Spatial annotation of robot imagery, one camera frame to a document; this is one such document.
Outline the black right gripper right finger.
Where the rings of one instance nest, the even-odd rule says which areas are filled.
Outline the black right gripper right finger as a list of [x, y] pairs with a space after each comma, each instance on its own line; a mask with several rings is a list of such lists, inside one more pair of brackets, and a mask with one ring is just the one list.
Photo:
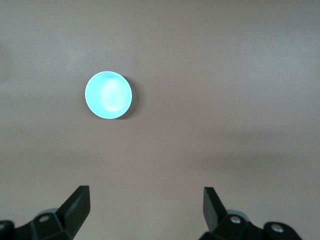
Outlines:
[[239, 211], [228, 211], [213, 187], [203, 189], [203, 215], [208, 231], [202, 240], [300, 240], [289, 225], [270, 221], [259, 228]]

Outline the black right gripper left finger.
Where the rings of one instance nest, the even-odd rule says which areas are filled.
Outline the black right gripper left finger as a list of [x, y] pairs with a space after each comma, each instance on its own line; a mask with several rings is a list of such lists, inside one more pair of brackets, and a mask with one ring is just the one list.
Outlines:
[[90, 188], [79, 186], [54, 212], [45, 212], [20, 227], [0, 222], [2, 240], [73, 240], [90, 213]]

